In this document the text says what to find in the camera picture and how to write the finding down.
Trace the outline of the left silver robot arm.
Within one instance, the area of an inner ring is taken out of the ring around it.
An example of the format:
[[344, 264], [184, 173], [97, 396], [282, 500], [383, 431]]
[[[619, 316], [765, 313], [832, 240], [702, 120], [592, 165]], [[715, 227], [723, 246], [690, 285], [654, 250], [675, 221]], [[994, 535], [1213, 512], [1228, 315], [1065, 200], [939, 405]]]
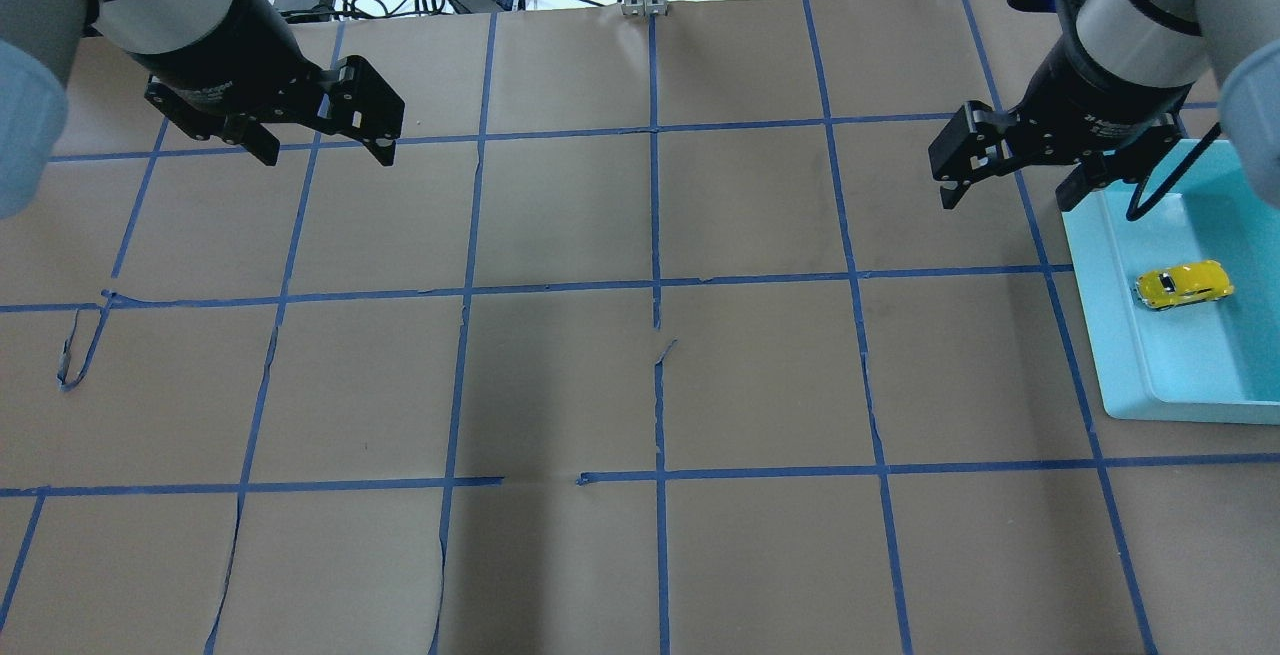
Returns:
[[276, 162], [274, 123], [361, 143], [396, 159], [403, 99], [370, 61], [332, 70], [305, 58], [269, 0], [3, 0], [1, 212], [32, 203], [69, 113], [79, 40], [95, 31], [148, 73], [145, 99], [192, 139]]

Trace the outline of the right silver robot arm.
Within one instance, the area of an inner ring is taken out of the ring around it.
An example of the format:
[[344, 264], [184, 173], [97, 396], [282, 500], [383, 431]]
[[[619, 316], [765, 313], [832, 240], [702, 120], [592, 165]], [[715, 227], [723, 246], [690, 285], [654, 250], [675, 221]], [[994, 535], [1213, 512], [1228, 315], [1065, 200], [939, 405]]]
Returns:
[[943, 209], [992, 177], [1066, 166], [1056, 187], [1069, 212], [1117, 180], [1134, 185], [1129, 219], [1172, 191], [1199, 150], [1148, 198], [1171, 152], [1178, 114], [1207, 72], [1219, 84], [1219, 128], [1258, 200], [1277, 203], [1277, 0], [1007, 0], [1050, 13], [1060, 35], [1015, 107], [966, 102], [928, 148]]

